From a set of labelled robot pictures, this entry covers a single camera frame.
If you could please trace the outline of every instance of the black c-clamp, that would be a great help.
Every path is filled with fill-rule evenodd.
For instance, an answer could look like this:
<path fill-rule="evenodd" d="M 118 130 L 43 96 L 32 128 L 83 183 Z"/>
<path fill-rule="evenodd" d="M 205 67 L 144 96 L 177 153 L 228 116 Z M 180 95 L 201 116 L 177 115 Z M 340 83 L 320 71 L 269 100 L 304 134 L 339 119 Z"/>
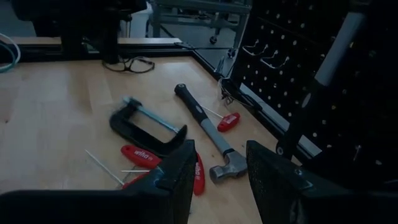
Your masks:
<path fill-rule="evenodd" d="M 179 130 L 177 128 L 173 128 L 173 131 L 176 132 L 174 138 L 172 138 L 169 142 L 162 142 L 141 128 L 138 128 L 135 124 L 129 121 L 129 118 L 136 111 L 140 111 L 167 128 L 169 128 L 171 125 L 167 124 L 153 113 L 144 109 L 142 104 L 134 98 L 125 98 L 124 102 L 126 103 L 126 106 L 114 112 L 109 119 L 109 125 L 113 131 L 118 133 L 124 139 L 133 143 L 137 147 L 154 153 L 160 158 L 169 156 L 172 151 L 176 150 L 183 144 L 185 136 L 188 132 L 187 125 L 184 125 Z"/>

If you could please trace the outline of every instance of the metal rod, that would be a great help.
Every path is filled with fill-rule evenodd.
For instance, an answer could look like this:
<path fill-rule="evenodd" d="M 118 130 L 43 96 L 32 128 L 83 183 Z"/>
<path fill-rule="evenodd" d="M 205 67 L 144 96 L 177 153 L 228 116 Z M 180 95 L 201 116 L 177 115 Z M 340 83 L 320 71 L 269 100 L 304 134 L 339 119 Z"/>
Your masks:
<path fill-rule="evenodd" d="M 85 150 L 87 152 L 87 154 L 89 156 L 91 156 L 91 158 L 93 158 L 95 160 L 95 162 L 101 166 L 101 168 L 103 170 L 105 170 L 114 180 L 116 180 L 117 182 L 119 182 L 121 185 L 124 185 L 123 181 L 121 179 L 119 179 L 119 177 L 117 177 L 116 175 L 114 175 L 108 168 L 106 168 L 106 166 L 104 164 L 102 164 L 95 156 L 93 156 L 89 151 Z"/>
<path fill-rule="evenodd" d="M 124 34 L 126 35 L 126 37 L 129 37 L 129 31 L 128 31 L 128 27 L 127 27 L 127 22 L 126 22 L 126 31 L 124 32 Z"/>
<path fill-rule="evenodd" d="M 214 111 L 212 111 L 212 110 L 210 110 L 209 108 L 205 108 L 204 106 L 202 106 L 202 105 L 200 105 L 202 108 L 204 108 L 204 109 L 206 109 L 207 111 L 209 111 L 209 112 L 212 112 L 214 115 L 216 115 L 217 117 L 219 117 L 219 118 L 221 118 L 221 119 L 223 119 L 224 117 L 223 116 L 221 116 L 221 115 L 219 115 L 218 113 L 216 113 L 216 112 L 214 112 Z"/>
<path fill-rule="evenodd" d="M 120 172 L 149 172 L 150 170 L 121 170 Z"/>
<path fill-rule="evenodd" d="M 172 130 L 173 132 L 178 133 L 180 131 L 179 128 L 176 128 L 176 127 L 172 126 L 171 124 L 169 124 L 168 122 L 166 122 L 165 120 L 163 120 L 162 118 L 157 116 L 156 114 L 146 110 L 145 108 L 139 106 L 137 109 L 141 113 L 145 114 L 146 116 L 150 117 L 151 119 L 153 119 L 154 121 L 158 122 L 159 124 L 165 126 L 166 128 Z"/>
<path fill-rule="evenodd" d="M 129 36 L 128 36 L 128 38 L 131 38 L 131 22 L 128 22 L 128 24 L 129 24 Z"/>

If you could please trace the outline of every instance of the hammer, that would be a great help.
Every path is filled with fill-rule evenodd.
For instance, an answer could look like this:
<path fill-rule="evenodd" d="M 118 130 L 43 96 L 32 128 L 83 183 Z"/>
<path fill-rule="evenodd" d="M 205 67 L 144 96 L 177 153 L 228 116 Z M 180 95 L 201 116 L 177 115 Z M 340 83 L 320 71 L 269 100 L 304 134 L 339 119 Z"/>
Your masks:
<path fill-rule="evenodd" d="M 236 152 L 225 139 L 219 134 L 211 123 L 203 108 L 188 91 L 185 84 L 178 84 L 174 88 L 175 94 L 185 103 L 195 120 L 205 130 L 210 139 L 214 142 L 220 153 L 224 157 L 225 166 L 215 166 L 210 168 L 210 179 L 213 183 L 220 183 L 227 177 L 238 178 L 243 176 L 248 170 L 246 158 Z"/>

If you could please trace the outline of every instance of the pegboard hook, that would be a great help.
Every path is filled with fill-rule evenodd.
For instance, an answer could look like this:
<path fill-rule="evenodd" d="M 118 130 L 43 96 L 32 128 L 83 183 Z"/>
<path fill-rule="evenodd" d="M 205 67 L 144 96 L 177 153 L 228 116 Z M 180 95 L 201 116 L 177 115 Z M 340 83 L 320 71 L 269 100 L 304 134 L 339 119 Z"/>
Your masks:
<path fill-rule="evenodd" d="M 260 62 L 263 63 L 264 65 L 267 65 L 271 69 L 280 69 L 287 63 L 287 61 L 290 60 L 289 56 L 287 56 L 285 58 L 285 61 L 282 64 L 280 64 L 279 66 L 275 67 L 275 66 L 272 66 L 270 63 L 266 62 L 264 59 L 269 59 L 269 58 L 263 57 L 263 58 L 260 59 Z"/>
<path fill-rule="evenodd" d="M 274 54 L 273 54 L 271 57 L 262 57 L 260 60 L 262 60 L 262 59 L 271 59 L 271 58 L 274 58 L 277 54 L 279 54 L 279 51 L 278 51 L 278 50 L 274 51 Z"/>
<path fill-rule="evenodd" d="M 259 39 L 257 39 L 253 46 L 245 45 L 245 46 L 242 47 L 242 49 L 246 53 L 248 53 L 250 56 L 258 56 L 258 55 L 264 53 L 266 51 L 266 49 L 268 48 L 268 44 L 266 44 L 266 46 L 264 47 L 264 49 L 260 53 L 255 54 L 253 52 L 250 52 L 249 50 L 255 49 L 259 42 L 260 42 Z"/>

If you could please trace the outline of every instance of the wooden workbench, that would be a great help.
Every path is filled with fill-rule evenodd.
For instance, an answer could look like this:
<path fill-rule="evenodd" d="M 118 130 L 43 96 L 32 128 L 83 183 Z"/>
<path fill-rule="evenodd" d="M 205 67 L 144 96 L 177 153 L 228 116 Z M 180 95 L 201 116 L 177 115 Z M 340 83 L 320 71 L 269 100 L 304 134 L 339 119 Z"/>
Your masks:
<path fill-rule="evenodd" d="M 130 42 L 152 41 L 176 42 Z M 247 175 L 220 185 L 210 180 L 208 169 L 224 165 L 224 160 L 175 96 L 174 87 L 185 83 L 198 102 L 219 114 L 239 112 L 240 123 L 223 136 L 242 155 L 248 139 L 272 150 L 276 139 L 243 106 L 233 103 L 226 108 L 218 98 L 217 82 L 194 59 L 153 61 L 155 70 L 144 74 L 111 72 L 100 61 L 20 63 L 0 74 L 0 192 L 117 188 L 118 183 L 84 149 L 121 179 L 126 177 L 119 170 L 133 167 L 120 153 L 127 142 L 111 130 L 108 119 L 122 105 L 123 96 L 133 96 L 177 127 L 187 124 L 187 137 L 195 140 L 206 170 L 206 192 L 201 197 L 193 196 L 189 223 L 260 223 Z M 212 114 L 208 116 L 213 123 L 219 122 Z M 134 122 L 160 140 L 173 136 L 144 115 L 138 114 Z"/>

